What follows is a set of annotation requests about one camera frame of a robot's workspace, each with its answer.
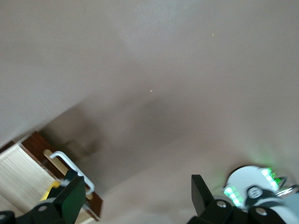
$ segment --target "gray floor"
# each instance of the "gray floor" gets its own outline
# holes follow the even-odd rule
[[[299,180],[299,1],[0,2],[0,144],[32,130],[105,200],[103,224],[183,224],[264,164]]]

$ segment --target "white handle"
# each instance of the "white handle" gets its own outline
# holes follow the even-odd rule
[[[61,151],[56,151],[52,155],[50,155],[51,159],[54,159],[55,157],[59,156],[71,169],[76,171],[78,173],[78,176],[84,177],[84,182],[89,186],[89,191],[86,192],[87,195],[94,192],[94,184],[87,178],[87,176],[73,163],[70,158],[64,154]]]

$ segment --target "drawer handle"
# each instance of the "drawer handle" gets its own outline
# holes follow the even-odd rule
[[[78,176],[84,177],[84,182],[89,186],[89,190],[86,192],[87,195],[94,192],[94,184],[91,182],[91,180],[88,179],[88,177],[73,163],[72,160],[63,152],[56,151],[52,155],[50,155],[51,159],[54,159],[55,157],[59,156],[71,169],[76,171],[78,173]]]

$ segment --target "floor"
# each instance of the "floor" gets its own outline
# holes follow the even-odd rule
[[[0,2],[0,144],[33,130],[103,224],[184,224],[244,164],[299,181],[299,1]]]

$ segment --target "screw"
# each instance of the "screw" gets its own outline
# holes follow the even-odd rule
[[[48,207],[48,206],[43,205],[43,206],[39,207],[37,210],[38,210],[38,211],[45,211],[45,210],[47,209],[47,207]]]
[[[226,208],[226,203],[224,201],[217,201],[217,205],[220,207],[220,208]]]
[[[267,215],[266,210],[262,209],[262,208],[256,208],[256,212],[257,212],[257,214],[259,214],[261,216],[266,216]]]
[[[0,215],[0,220],[5,219],[6,215],[2,214]]]

